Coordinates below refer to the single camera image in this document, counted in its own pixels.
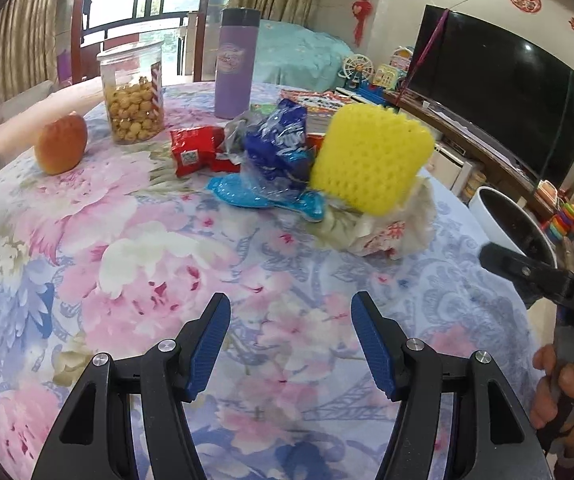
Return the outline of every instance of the round table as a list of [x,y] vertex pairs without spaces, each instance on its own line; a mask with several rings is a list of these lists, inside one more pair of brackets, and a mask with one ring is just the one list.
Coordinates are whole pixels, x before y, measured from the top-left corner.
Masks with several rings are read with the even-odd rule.
[[[255,85],[252,101],[279,88]],[[213,84],[165,90],[169,126],[222,124]],[[212,479],[375,477],[397,405],[376,389],[350,320],[367,290],[385,316],[437,351],[489,350],[523,402],[537,374],[524,306],[478,263],[486,237],[432,181],[436,235],[392,262],[331,250],[281,210],[242,210],[178,179],[167,133],[118,147],[103,105],[74,170],[45,176],[32,150],[5,167],[12,214],[0,232],[0,462],[29,480],[62,403],[91,356],[142,354],[200,316],[214,292],[232,320],[209,380],[185,410]],[[149,470],[140,399],[132,426]],[[449,403],[436,442],[448,443]]]

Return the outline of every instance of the glass jar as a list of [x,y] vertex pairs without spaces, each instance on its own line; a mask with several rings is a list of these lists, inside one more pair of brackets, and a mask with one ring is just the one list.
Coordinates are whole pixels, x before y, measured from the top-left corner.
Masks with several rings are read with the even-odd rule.
[[128,43],[97,56],[107,118],[117,144],[148,140],[164,129],[162,44]]

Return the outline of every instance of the pink cable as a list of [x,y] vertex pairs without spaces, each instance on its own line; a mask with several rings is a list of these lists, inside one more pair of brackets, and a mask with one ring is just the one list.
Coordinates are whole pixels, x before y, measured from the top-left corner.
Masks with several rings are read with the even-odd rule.
[[427,54],[429,54],[429,51],[431,50],[433,43],[438,38],[438,35],[442,32],[442,28],[444,27],[444,24],[447,21],[447,16],[449,16],[449,9],[445,9],[443,11],[442,16],[440,17],[440,20],[438,20],[438,25],[436,25],[436,28],[433,31],[432,37],[429,38],[429,41],[427,42],[427,45],[425,46],[423,53],[420,54],[418,61],[414,65],[414,70],[405,79],[405,82],[403,83],[403,88],[400,89],[400,92],[398,93],[398,99],[396,99],[396,106],[398,108],[400,108],[400,106],[399,106],[400,100],[402,99],[403,94],[407,91],[407,88],[409,86],[409,83],[411,82],[411,79],[413,78],[414,75],[416,75],[416,70],[418,70],[420,65],[422,65],[425,62],[425,58],[427,57]]

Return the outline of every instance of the blue gripper pad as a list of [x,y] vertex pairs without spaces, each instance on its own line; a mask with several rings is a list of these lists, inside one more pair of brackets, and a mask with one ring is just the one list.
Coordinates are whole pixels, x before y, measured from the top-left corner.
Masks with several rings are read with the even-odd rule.
[[358,294],[352,299],[352,322],[376,386],[385,392],[387,399],[391,399],[396,391],[391,372],[391,356]]
[[223,296],[192,354],[189,380],[185,386],[190,402],[207,387],[230,320],[231,305],[228,298]]

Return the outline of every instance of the yellow foam sponge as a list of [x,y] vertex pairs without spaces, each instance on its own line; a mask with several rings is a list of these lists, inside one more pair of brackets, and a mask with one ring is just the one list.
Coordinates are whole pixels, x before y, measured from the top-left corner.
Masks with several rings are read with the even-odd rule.
[[383,216],[406,202],[433,145],[417,121],[378,106],[347,105],[329,125],[310,186]]

